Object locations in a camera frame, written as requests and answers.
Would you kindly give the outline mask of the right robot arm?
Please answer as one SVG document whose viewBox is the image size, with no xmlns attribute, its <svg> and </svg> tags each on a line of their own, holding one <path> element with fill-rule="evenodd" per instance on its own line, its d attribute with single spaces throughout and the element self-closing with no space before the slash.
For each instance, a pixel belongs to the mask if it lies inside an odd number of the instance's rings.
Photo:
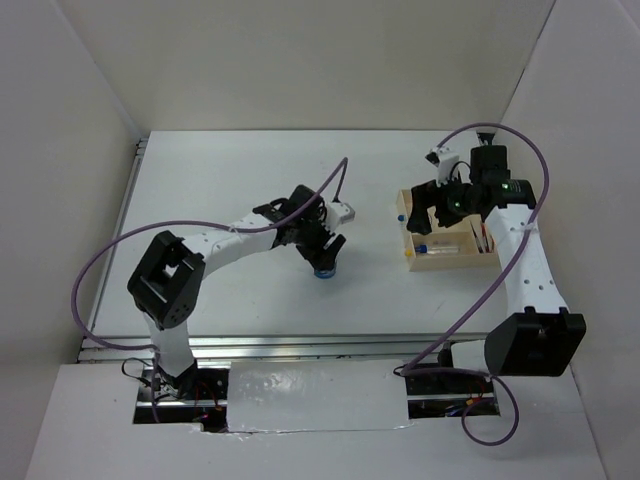
<svg viewBox="0 0 640 480">
<path fill-rule="evenodd" d="M 507 317 L 484 343 L 489 372 L 561 376 L 586 334 L 586 322 L 570 312 L 552 277 L 537 225 L 541 202 L 531 184 L 512 178 L 503 145 L 473 148 L 467 181 L 455 175 L 460 160 L 449 148 L 435 148 L 426 159 L 437 176 L 411 188 L 407 231 L 430 236 L 477 215 L 497 250 Z"/>
</svg>

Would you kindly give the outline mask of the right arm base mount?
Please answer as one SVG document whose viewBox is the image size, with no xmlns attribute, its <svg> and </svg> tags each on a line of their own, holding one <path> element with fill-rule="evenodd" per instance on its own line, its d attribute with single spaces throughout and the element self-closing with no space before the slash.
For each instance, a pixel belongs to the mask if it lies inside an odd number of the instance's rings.
<svg viewBox="0 0 640 480">
<path fill-rule="evenodd" d="M 410 419 L 461 417 L 472 406 L 470 416 L 497 416 L 494 384 L 468 374 L 433 373 L 404 378 Z"/>
</svg>

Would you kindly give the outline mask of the small glue bottle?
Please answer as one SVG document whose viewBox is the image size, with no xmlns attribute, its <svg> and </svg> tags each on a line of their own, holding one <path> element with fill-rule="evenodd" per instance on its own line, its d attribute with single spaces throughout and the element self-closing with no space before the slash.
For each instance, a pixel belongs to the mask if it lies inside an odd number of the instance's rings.
<svg viewBox="0 0 640 480">
<path fill-rule="evenodd" d="M 415 252 L 420 255 L 457 255 L 460 247 L 454 244 L 419 244 Z"/>
</svg>

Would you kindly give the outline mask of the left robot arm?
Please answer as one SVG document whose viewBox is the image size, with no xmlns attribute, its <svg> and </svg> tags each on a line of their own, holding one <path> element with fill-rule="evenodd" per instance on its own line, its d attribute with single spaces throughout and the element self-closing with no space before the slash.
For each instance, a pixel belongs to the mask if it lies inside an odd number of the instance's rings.
<svg viewBox="0 0 640 480">
<path fill-rule="evenodd" d="M 299 185 L 289 197 L 255 207 L 229 228 L 187 237 L 169 230 L 158 233 L 131 275 L 127 290 L 144 315 L 163 389 L 176 399 L 187 398 L 196 390 L 198 367 L 187 320 L 209 275 L 249 255 L 292 245 L 317 277 L 329 278 L 346 242 L 337 229 L 354 217 L 350 205 L 327 202 Z"/>
</svg>

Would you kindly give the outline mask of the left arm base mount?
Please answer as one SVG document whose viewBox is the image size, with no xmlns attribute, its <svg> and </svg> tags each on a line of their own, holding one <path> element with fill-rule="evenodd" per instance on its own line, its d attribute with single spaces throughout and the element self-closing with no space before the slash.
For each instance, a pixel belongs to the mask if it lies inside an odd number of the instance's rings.
<svg viewBox="0 0 640 480">
<path fill-rule="evenodd" d="M 174 391 L 159 373 L 153 375 L 150 360 L 125 359 L 120 371 L 138 386 L 134 424 L 189 423 L 205 432 L 223 433 L 228 430 L 229 367 L 200 369 L 195 384 L 185 393 Z"/>
</svg>

